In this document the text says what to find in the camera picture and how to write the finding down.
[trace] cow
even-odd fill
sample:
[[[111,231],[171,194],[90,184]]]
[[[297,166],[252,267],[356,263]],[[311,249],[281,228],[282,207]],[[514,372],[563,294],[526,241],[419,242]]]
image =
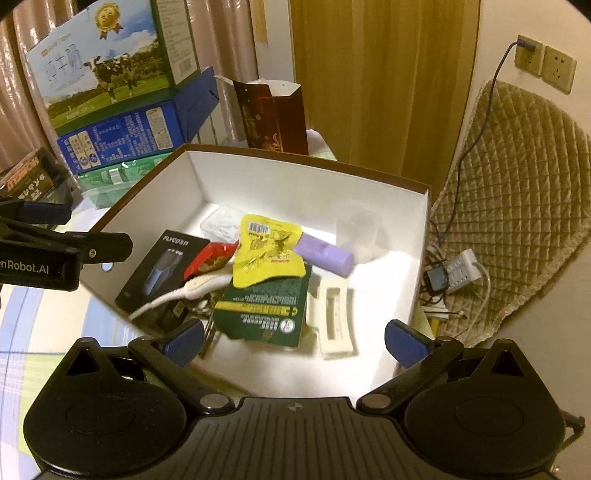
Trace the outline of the cow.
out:
[[[109,93],[111,103],[115,103],[115,87],[117,83],[123,82],[129,88],[129,96],[133,95],[133,87],[138,86],[135,78],[135,69],[128,54],[100,61],[100,55],[94,59],[84,62],[83,65],[91,69],[95,74],[99,85]]]

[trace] wall outlet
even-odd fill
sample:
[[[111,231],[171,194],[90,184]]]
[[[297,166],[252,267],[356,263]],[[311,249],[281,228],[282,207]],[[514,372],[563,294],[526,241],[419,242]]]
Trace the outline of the wall outlet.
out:
[[[555,48],[546,47],[542,78],[567,95],[573,88],[576,67],[577,61],[573,57],[569,57],[566,53]]]
[[[518,46],[515,50],[515,66],[539,77],[542,75],[542,64],[544,62],[546,45],[523,35],[518,35],[517,38],[533,43],[535,45],[535,51],[529,51],[527,48]]]
[[[473,265],[476,261],[476,255],[471,248],[468,248],[456,258],[446,263],[447,282],[449,284],[447,293],[453,293],[482,278],[478,267]]]

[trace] purple tube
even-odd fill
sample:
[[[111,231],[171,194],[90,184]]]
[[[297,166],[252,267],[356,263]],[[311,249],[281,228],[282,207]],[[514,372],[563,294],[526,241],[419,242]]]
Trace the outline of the purple tube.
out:
[[[352,253],[307,233],[301,234],[294,252],[310,265],[324,268],[341,277],[348,277],[355,266],[355,257]]]

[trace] blue sky illustration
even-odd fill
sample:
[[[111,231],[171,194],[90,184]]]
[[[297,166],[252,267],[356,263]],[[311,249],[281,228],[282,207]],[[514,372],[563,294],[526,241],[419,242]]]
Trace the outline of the blue sky illustration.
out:
[[[108,2],[95,2],[56,28],[27,54],[46,105],[97,86],[95,75],[82,65],[84,62],[98,55],[103,59],[124,53],[133,55],[156,39],[150,0],[114,2],[121,12],[119,24],[123,29],[118,35],[110,31],[106,40],[101,39],[100,30],[95,25],[95,14],[105,3]],[[57,46],[42,56],[41,52],[54,43]]]

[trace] ribbed black surface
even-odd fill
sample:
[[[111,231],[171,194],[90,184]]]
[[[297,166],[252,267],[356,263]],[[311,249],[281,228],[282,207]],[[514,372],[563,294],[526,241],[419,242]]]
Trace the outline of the ribbed black surface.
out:
[[[125,480],[457,478],[417,457],[391,421],[356,413],[344,398],[246,398],[232,414],[197,422],[179,450]]]

